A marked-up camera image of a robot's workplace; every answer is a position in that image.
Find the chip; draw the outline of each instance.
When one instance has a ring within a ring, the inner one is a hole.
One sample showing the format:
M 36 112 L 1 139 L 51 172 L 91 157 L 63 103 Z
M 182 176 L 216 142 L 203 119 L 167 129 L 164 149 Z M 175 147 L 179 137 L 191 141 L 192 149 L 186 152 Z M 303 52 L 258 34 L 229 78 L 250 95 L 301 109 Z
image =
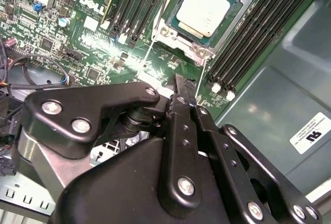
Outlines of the chip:
M 75 0 L 70 0 L 69 7 L 73 8 L 75 4 L 76 4 Z
M 52 47 L 53 47 L 53 42 L 52 41 L 50 41 L 47 38 L 42 39 L 42 42 L 40 44 L 40 48 L 43 48 L 45 51 L 50 52 L 52 50 Z
M 70 0 L 64 0 L 64 4 L 69 5 Z
M 5 11 L 8 14 L 14 14 L 14 7 L 13 6 L 10 6 L 10 5 L 6 5 Z
M 68 16 L 68 9 L 61 8 L 60 11 L 59 11 L 59 15 L 64 16 L 64 17 Z
M 87 74 L 87 77 L 96 81 L 98 79 L 98 76 L 99 76 L 99 72 L 97 72 L 95 69 L 91 68 L 89 71 L 88 71 L 88 74 Z

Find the cable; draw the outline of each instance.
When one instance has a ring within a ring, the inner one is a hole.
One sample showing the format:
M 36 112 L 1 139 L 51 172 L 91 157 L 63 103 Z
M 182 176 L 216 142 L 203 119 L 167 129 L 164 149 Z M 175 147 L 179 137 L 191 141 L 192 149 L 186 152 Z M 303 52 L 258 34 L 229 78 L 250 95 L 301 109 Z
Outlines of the cable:
M 26 90 L 38 90 L 38 89 L 48 89 L 48 88 L 68 88 L 68 85 L 62 83 L 58 84 L 42 84 L 42 85 L 26 85 L 26 84 L 4 84 L 0 83 L 2 87 L 11 89 L 26 89 Z
M 0 38 L 0 45 L 1 45 L 1 51 L 2 51 L 2 59 L 3 59 L 3 64 L 4 64 L 4 70 L 5 70 L 3 82 L 7 83 L 7 81 L 8 81 L 8 70 L 9 70 L 8 69 L 8 57 L 7 57 L 7 54 L 6 54 L 4 42 L 2 41 L 2 37 Z
M 22 65 L 22 74 L 26 81 L 29 83 L 29 85 L 37 85 L 30 77 L 26 64 Z
M 54 65 L 56 65 L 60 70 L 61 72 L 65 75 L 65 77 L 63 78 L 63 80 L 61 80 L 61 83 L 65 83 L 66 85 L 69 85 L 69 80 L 70 80 L 70 77 L 69 77 L 69 74 L 64 70 L 64 68 L 57 62 L 55 61 L 54 59 L 50 58 L 50 57 L 47 57 L 45 55 L 41 55 L 41 54 L 35 54 L 35 53 L 31 53 L 31 54 L 27 54 L 27 55 L 23 55 L 21 57 L 18 57 L 16 59 L 14 59 L 12 61 L 12 63 L 10 64 L 8 70 L 11 70 L 13 68 L 13 66 L 15 64 L 17 64 L 18 62 L 26 59 L 26 58 L 31 58 L 31 57 L 42 57 L 42 58 L 45 58 L 46 60 L 52 62 Z

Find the bolt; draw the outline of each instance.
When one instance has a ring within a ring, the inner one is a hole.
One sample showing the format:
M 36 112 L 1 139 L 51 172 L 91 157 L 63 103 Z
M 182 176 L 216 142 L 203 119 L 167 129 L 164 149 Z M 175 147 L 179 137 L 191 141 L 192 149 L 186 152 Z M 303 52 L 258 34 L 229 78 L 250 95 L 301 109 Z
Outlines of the bolt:
M 86 133 L 91 129 L 91 125 L 86 120 L 83 119 L 74 120 L 71 126 L 76 132 L 80 132 L 80 133 Z
M 194 194 L 193 183 L 191 182 L 191 180 L 189 180 L 185 177 L 181 177 L 178 180 L 178 187 L 179 187 L 180 191 L 186 196 L 191 196 Z
M 169 33 L 169 28 L 164 26 L 163 28 L 161 28 L 160 33 L 161 35 L 166 36 Z
M 146 92 L 149 93 L 151 96 L 155 96 L 156 95 L 155 91 L 152 88 L 147 88 L 146 89 Z
M 204 57 L 206 55 L 206 50 L 200 50 L 199 55 L 200 57 Z
M 251 215 L 256 219 L 256 220 L 263 220 L 263 213 L 260 207 L 254 203 L 254 202 L 249 202 L 247 204 L 249 212 Z
M 178 100 L 180 103 L 182 103 L 182 104 L 186 104 L 185 99 L 184 99 L 183 97 L 181 97 L 181 96 L 177 97 L 177 100 Z
M 302 211 L 302 209 L 298 205 L 294 205 L 293 209 L 295 213 L 301 218 L 306 219 L 305 213 Z
M 203 108 L 200 108 L 200 112 L 201 112 L 202 114 L 208 114 L 207 111 L 206 111 L 205 109 L 203 109 Z
M 306 210 L 308 211 L 308 213 L 315 219 L 318 219 L 318 216 L 316 214 L 316 212 L 309 206 L 306 206 Z
M 45 102 L 41 108 L 46 114 L 60 114 L 62 112 L 61 105 L 53 101 Z
M 236 130 L 234 130 L 232 127 L 229 127 L 229 132 L 233 135 L 237 135 Z

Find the blue connector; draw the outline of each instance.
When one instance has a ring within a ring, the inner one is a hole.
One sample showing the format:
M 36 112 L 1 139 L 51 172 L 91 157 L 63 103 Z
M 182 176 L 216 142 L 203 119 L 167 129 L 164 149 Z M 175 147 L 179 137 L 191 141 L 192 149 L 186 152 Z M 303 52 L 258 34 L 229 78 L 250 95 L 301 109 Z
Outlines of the blue connector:
M 42 4 L 41 3 L 34 4 L 33 5 L 33 10 L 37 11 L 37 12 L 42 11 Z

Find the white sticker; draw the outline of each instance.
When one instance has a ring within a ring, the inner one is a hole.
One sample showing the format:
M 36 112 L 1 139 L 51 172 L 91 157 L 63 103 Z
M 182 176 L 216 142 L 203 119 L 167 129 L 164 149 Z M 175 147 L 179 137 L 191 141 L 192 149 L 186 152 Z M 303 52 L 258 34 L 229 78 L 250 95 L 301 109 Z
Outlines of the white sticker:
M 300 154 L 303 154 L 330 130 L 331 120 L 323 113 L 318 113 L 290 139 L 290 142 Z
M 84 27 L 90 29 L 91 31 L 95 32 L 98 28 L 99 22 L 90 16 L 86 16 Z

